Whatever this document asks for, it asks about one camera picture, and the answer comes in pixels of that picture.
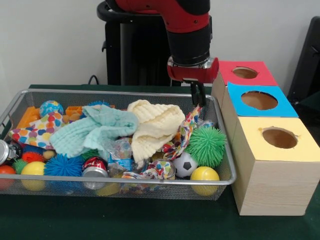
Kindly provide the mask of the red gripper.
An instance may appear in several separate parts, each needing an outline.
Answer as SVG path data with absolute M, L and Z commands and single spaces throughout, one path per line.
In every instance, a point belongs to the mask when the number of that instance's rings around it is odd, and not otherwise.
M 167 61 L 167 72 L 172 80 L 180 82 L 192 82 L 190 84 L 193 105 L 204 107 L 206 105 L 206 91 L 204 84 L 212 84 L 219 71 L 219 59 L 208 58 L 202 64 L 193 66 L 178 65 L 169 57 Z

